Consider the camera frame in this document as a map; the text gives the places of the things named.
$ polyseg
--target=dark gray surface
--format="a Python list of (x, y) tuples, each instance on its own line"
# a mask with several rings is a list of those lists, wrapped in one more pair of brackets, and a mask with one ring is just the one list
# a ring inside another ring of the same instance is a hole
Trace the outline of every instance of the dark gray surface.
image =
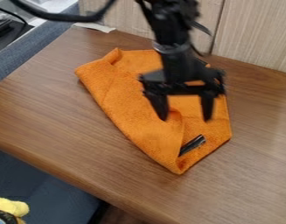
[(0, 151), (0, 197), (30, 206), (29, 224), (85, 224), (100, 201)]

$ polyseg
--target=desk surface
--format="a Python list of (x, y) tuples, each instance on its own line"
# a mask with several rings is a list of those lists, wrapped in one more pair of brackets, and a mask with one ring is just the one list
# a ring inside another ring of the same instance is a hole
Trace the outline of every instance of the desk surface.
[(286, 74), (227, 71), (233, 139), (178, 176), (138, 150), (73, 74), (150, 41), (72, 28), (0, 83), (0, 149), (151, 223), (286, 223)]

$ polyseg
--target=orange cloth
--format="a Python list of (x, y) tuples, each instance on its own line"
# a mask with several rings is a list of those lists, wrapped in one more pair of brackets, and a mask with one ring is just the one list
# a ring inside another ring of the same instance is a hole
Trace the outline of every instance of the orange cloth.
[[(77, 68), (76, 74), (127, 138), (159, 164), (181, 174), (231, 138), (226, 97), (216, 99), (213, 119), (204, 122), (198, 96), (169, 96), (171, 112), (163, 122), (137, 80), (139, 74), (160, 67), (155, 51), (115, 49)], [(206, 143), (178, 157), (181, 146), (200, 134)]]

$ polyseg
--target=yellow toy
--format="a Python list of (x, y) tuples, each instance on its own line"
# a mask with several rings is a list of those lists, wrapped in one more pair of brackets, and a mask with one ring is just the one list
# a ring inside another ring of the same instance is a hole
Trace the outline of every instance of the yellow toy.
[(24, 202), (0, 198), (0, 221), (6, 224), (25, 224), (21, 218), (29, 211), (30, 208)]

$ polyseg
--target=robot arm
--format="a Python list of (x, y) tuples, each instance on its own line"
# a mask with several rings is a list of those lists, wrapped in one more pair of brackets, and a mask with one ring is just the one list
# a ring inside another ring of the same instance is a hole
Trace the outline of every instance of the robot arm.
[[(11, 0), (15, 5), (32, 15), (53, 21), (96, 22), (116, 0), (107, 3), (94, 15), (83, 17), (54, 14), (32, 8), (21, 0)], [(194, 55), (189, 30), (197, 27), (209, 33), (202, 25), (196, 23), (199, 16), (196, 0), (136, 0), (143, 11), (156, 41), (154, 49), (160, 54), (163, 69), (142, 74), (139, 80), (144, 87), (144, 95), (149, 99), (160, 119), (169, 115), (168, 95), (199, 95), (204, 120), (211, 119), (214, 98), (225, 93), (224, 73), (206, 67), (204, 61)], [(203, 81), (203, 86), (188, 86), (187, 81)]]

